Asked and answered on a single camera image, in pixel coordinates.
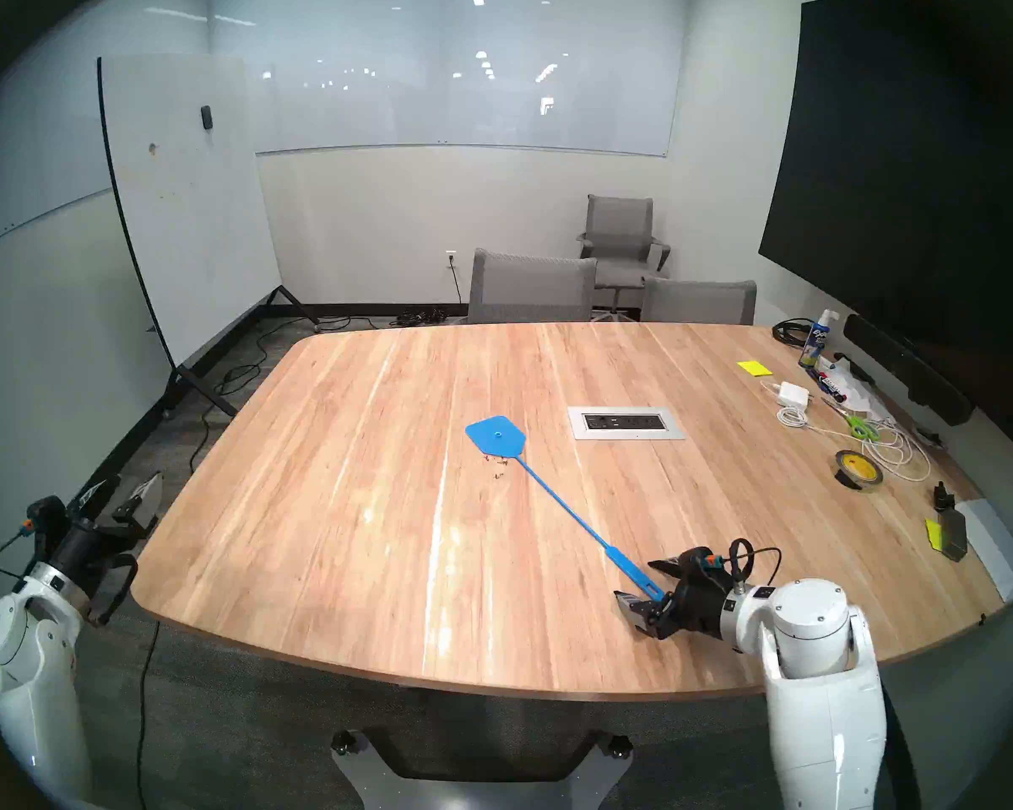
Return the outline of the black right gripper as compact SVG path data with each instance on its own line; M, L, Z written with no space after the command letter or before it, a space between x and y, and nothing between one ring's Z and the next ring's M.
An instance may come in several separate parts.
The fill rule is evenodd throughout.
M654 559L647 565L663 575L685 574L685 566L678 555ZM630 593L613 596L628 624L645 636L666 640L685 631L723 640L720 620L733 592L734 581L729 573L692 573L682 578L663 600Z

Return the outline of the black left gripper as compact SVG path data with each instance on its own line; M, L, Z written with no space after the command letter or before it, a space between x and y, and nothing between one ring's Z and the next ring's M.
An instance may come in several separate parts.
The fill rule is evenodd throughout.
M99 517L120 485L120 476L110 476L85 488L68 503L68 517ZM73 521L51 554L51 568L80 590L98 590L111 571L132 566L140 530L157 526L162 489L163 474L157 471L116 506L115 526Z

